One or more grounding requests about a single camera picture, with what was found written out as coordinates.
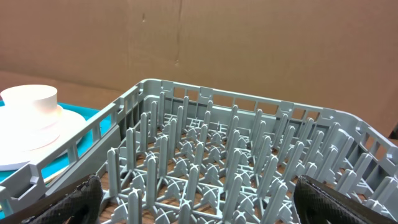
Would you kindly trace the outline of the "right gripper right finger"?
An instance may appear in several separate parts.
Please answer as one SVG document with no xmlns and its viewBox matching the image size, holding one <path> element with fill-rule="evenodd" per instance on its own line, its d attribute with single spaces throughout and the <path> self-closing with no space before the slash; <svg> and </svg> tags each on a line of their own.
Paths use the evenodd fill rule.
<svg viewBox="0 0 398 224">
<path fill-rule="evenodd" d="M 293 200 L 301 224 L 397 223 L 307 175 L 298 177 Z"/>
</svg>

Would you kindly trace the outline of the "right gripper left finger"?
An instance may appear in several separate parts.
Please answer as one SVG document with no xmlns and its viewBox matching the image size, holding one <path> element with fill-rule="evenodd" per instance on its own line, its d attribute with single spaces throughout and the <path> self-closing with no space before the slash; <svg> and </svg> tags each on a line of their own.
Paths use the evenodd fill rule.
<svg viewBox="0 0 398 224">
<path fill-rule="evenodd" d="M 101 178 L 90 174 L 1 220 L 1 223 L 97 223 L 103 199 Z"/>
</svg>

